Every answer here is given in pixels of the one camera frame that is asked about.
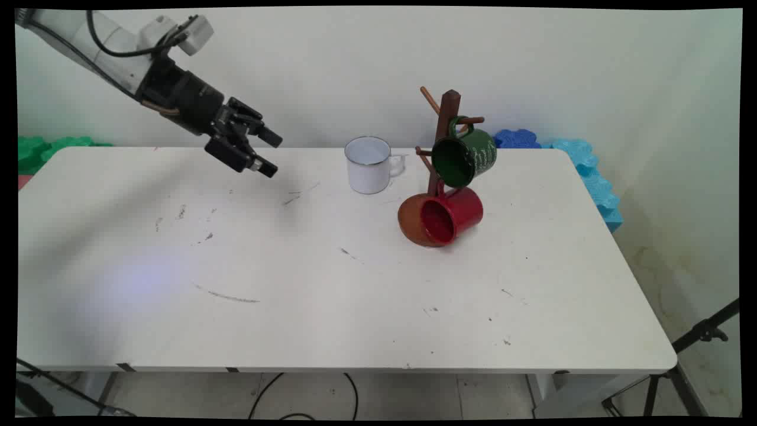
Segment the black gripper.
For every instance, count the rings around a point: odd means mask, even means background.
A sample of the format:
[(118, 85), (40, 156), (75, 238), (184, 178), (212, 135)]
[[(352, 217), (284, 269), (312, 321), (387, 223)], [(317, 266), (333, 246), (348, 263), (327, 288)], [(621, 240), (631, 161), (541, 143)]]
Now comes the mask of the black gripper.
[[(245, 169), (272, 178), (278, 166), (260, 156), (250, 144), (249, 135), (278, 148), (282, 137), (263, 122), (254, 108), (225, 95), (193, 73), (180, 68), (169, 56), (151, 56), (150, 67), (138, 87), (138, 101), (194, 135), (212, 137), (206, 153), (242, 173)], [(225, 124), (217, 124), (220, 111), (229, 111)]]

